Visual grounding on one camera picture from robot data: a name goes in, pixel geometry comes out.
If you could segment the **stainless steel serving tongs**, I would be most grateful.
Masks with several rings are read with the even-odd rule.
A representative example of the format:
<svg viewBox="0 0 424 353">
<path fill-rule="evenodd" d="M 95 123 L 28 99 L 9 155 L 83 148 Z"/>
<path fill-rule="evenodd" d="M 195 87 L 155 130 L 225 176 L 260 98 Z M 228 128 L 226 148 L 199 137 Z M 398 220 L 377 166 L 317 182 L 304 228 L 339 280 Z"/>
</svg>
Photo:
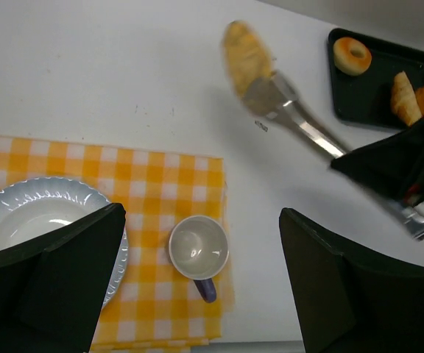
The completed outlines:
<svg viewBox="0 0 424 353">
<path fill-rule="evenodd" d="M 270 78 L 253 80 L 241 101 L 252 114 L 289 130 L 328 162 L 350 152 L 348 146 L 316 119 L 290 80 L 279 71 Z M 407 202 L 379 196 L 357 182 L 353 184 L 402 225 L 411 238 L 424 240 L 424 214 L 419 210 Z"/>
</svg>

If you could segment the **oval bread roll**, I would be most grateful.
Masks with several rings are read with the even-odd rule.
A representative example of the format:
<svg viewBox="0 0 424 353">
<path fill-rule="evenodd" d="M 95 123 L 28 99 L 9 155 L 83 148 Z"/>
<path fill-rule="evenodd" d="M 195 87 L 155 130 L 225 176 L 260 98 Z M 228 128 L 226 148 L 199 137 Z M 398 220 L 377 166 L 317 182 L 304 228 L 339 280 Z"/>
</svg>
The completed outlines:
<svg viewBox="0 0 424 353">
<path fill-rule="evenodd" d="M 255 30 L 245 21 L 233 21 L 225 29 L 222 53 L 233 90 L 243 98 L 249 86 L 274 73 L 272 55 Z"/>
</svg>

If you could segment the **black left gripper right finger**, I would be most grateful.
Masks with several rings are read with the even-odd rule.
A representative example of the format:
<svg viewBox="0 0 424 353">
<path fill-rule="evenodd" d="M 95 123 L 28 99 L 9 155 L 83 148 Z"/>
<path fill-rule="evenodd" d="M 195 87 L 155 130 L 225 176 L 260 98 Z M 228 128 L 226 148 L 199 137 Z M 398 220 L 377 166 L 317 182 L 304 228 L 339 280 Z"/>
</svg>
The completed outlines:
<svg viewBox="0 0 424 353">
<path fill-rule="evenodd" d="M 285 208 L 279 229 L 307 352 L 424 352 L 424 267 Z"/>
</svg>

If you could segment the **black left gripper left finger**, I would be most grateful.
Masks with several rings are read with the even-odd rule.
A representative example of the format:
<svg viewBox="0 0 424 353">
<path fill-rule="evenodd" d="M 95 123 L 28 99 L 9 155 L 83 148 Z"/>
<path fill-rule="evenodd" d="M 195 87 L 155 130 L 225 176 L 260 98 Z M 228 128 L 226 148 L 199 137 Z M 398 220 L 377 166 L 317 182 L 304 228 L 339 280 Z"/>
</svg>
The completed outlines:
<svg viewBox="0 0 424 353">
<path fill-rule="evenodd" d="M 89 352 L 125 214 L 112 203 L 0 251 L 0 352 Z"/>
</svg>

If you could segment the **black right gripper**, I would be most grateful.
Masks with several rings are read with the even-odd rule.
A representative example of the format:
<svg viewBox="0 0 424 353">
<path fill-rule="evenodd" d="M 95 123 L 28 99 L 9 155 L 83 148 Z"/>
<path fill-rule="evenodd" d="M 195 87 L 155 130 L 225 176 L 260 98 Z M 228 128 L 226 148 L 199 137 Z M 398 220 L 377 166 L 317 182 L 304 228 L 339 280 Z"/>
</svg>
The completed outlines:
<svg viewBox="0 0 424 353">
<path fill-rule="evenodd" d="M 424 203 L 424 116 L 396 135 L 333 159 L 331 168 L 386 198 Z"/>
</svg>

